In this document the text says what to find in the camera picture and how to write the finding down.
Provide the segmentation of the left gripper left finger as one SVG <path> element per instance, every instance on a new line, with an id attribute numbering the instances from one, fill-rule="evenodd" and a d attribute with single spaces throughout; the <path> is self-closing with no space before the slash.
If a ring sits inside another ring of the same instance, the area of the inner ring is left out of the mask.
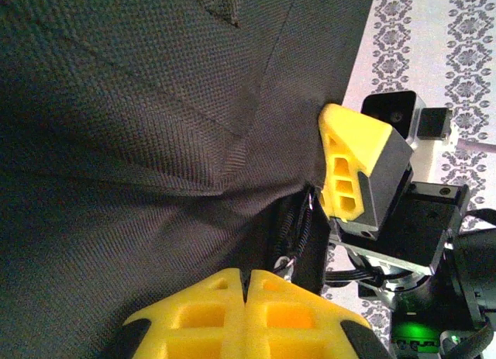
<path id="1" fill-rule="evenodd" d="M 241 273 L 227 268 L 129 316 L 113 358 L 242 358 Z"/>

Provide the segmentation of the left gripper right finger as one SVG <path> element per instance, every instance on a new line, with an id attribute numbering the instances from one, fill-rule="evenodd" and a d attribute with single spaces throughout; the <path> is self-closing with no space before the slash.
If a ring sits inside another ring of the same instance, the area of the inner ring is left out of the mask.
<path id="1" fill-rule="evenodd" d="M 269 271 L 250 275 L 245 358 L 390 358 L 359 314 Z"/>

